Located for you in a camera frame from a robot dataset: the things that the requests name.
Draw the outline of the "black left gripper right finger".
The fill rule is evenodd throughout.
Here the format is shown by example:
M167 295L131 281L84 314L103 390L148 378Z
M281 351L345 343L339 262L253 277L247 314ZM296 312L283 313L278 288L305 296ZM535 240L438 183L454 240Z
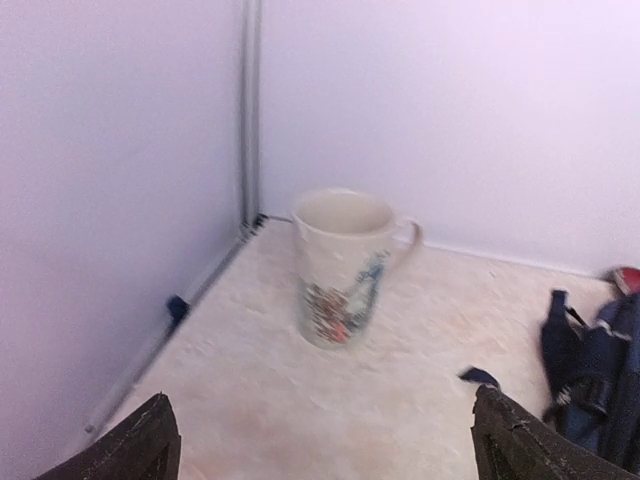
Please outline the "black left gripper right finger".
M482 480L636 477L569 442L493 386L478 387L473 414L471 434Z

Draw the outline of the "navy blue backpack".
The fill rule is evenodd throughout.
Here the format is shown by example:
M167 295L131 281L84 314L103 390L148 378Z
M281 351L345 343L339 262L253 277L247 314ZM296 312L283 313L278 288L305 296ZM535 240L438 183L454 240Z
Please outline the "navy blue backpack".
M541 327L541 357L551 403L537 419L636 479L639 296L635 293L605 304L591 324L566 300L566 292L552 292L548 316ZM492 375L475 367L459 377L478 387L489 385L502 391Z

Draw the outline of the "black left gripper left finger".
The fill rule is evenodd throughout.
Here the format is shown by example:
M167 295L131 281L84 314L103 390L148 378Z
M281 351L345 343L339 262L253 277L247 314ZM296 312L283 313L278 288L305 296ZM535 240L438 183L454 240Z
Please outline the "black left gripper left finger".
M166 394L157 393L94 444L38 478L176 480L180 457L172 405Z

